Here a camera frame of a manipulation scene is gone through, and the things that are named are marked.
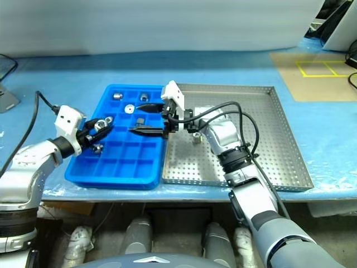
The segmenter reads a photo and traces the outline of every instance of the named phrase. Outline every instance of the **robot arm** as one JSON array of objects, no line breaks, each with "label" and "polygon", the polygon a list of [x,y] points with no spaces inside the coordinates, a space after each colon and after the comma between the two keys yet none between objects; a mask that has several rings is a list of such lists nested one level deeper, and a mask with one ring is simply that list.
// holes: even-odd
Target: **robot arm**
[{"label": "robot arm", "polygon": [[[183,103],[176,103],[184,98],[175,82],[169,82],[163,88],[162,96],[165,96],[164,105],[153,108],[153,104],[144,104],[137,108],[146,112],[161,110],[164,129],[151,132],[152,128],[143,126],[132,129],[132,132],[166,138],[170,132],[183,128],[190,133],[200,131],[206,137],[231,187],[229,198],[234,213],[238,221],[251,230],[265,267],[343,267],[295,222],[278,214],[276,198],[266,185],[247,144],[227,115],[213,120],[222,113],[220,109],[184,109]],[[183,111],[180,114],[176,114],[177,106]]]},{"label": "robot arm", "polygon": [[[57,138],[16,153],[0,178],[0,254],[30,248],[36,237],[37,209],[47,177],[64,158],[78,156],[87,148],[96,151],[95,143],[112,130],[112,120],[107,117],[84,122],[84,114],[61,106],[55,122]],[[0,257],[14,259],[3,254]]]}]

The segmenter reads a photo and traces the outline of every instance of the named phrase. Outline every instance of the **blue tray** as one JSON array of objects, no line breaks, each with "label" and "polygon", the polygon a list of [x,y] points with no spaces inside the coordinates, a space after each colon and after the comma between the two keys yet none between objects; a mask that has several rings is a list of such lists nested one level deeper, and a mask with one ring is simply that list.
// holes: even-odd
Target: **blue tray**
[{"label": "blue tray", "polygon": [[[163,127],[160,114],[148,114],[135,109],[132,114],[124,111],[128,104],[135,107],[145,102],[140,95],[146,93],[151,103],[162,103],[160,85],[109,85],[92,118],[112,116],[114,129],[100,143],[100,155],[91,149],[72,157],[65,178],[84,187],[117,189],[152,189],[160,181],[165,142],[161,138],[142,137],[128,131],[144,118],[144,125]],[[122,93],[121,100],[114,100],[114,93]]]}]

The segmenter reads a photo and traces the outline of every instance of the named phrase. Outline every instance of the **white robot part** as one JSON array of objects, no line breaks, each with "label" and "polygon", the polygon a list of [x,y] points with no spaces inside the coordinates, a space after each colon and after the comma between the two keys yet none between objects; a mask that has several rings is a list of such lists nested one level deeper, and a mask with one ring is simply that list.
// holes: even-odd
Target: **white robot part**
[{"label": "white robot part", "polygon": [[75,156],[82,153],[76,133],[83,125],[84,119],[86,119],[85,114],[67,105],[62,105],[55,121],[57,137],[63,136],[71,143]]},{"label": "white robot part", "polygon": [[[177,105],[176,113],[178,115],[179,120],[184,119],[185,96],[183,95],[175,81],[168,82],[168,84],[162,88],[161,99],[163,101],[172,99]],[[178,124],[178,129],[183,130],[184,124]]]}]

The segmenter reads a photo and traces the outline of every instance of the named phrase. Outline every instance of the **metal perforated tray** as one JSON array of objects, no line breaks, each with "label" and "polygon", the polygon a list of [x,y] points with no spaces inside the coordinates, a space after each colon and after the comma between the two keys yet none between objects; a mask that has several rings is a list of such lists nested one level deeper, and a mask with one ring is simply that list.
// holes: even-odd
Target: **metal perforated tray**
[{"label": "metal perforated tray", "polygon": [[[303,162],[274,87],[179,84],[185,106],[217,105],[237,101],[257,121],[260,141],[257,158],[278,190],[304,191],[313,183]],[[238,115],[230,116],[238,126]],[[244,137],[254,143],[254,128],[244,119]],[[193,144],[189,133],[170,134],[163,168],[165,183],[226,186],[224,173],[208,142]]]}]

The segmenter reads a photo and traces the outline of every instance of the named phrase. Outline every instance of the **metal nut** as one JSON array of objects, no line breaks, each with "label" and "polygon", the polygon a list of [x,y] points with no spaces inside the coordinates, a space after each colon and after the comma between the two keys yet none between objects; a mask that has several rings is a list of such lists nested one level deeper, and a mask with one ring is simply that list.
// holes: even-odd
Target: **metal nut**
[{"label": "metal nut", "polygon": [[112,122],[113,122],[113,117],[111,117],[111,116],[105,117],[104,119],[98,120],[98,121],[94,124],[94,129],[95,129],[95,131],[98,132],[98,131],[101,130],[102,128],[108,127],[110,124],[112,124]]},{"label": "metal nut", "polygon": [[149,96],[146,93],[142,93],[140,96],[140,101],[141,102],[147,102],[149,100]]},{"label": "metal nut", "polygon": [[115,100],[121,100],[122,98],[123,98],[122,93],[114,93],[113,94],[113,99],[115,99]]},{"label": "metal nut", "polygon": [[124,108],[124,111],[125,111],[126,113],[133,113],[134,110],[135,110],[135,106],[132,105],[132,104],[128,104],[128,105],[126,105],[125,108]]},{"label": "metal nut", "polygon": [[144,118],[138,118],[136,120],[136,126],[142,126],[142,125],[144,125],[144,123],[145,123],[145,119]]},{"label": "metal nut", "polygon": [[96,155],[99,155],[99,154],[102,152],[103,148],[104,148],[103,144],[96,143],[96,144],[93,144],[91,150],[92,150],[93,153],[95,153]]},{"label": "metal nut", "polygon": [[202,134],[201,132],[192,133],[192,143],[199,144],[202,142]]},{"label": "metal nut", "polygon": [[101,130],[102,128],[107,127],[107,126],[108,126],[108,123],[106,122],[106,120],[100,119],[94,124],[94,129],[95,129],[95,131],[98,132],[99,130]]}]

